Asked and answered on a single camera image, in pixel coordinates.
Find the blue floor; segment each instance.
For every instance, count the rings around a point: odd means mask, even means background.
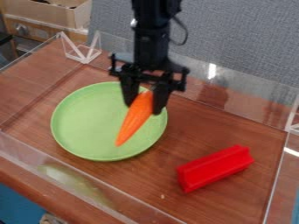
[[[35,203],[0,184],[0,223],[38,224],[43,214]]]

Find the gray wall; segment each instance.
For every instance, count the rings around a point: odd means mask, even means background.
[[[299,87],[299,0],[183,0],[175,53]],[[94,0],[90,33],[133,39],[130,0]],[[182,32],[173,27],[173,37]]]

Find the red toy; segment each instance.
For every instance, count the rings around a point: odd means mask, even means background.
[[[249,147],[234,145],[178,167],[179,182],[186,193],[243,171],[254,163]]]

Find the carrot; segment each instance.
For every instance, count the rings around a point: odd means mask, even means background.
[[[117,146],[121,146],[137,133],[154,112],[154,92],[146,91],[138,95],[129,109],[126,120],[117,137]]]

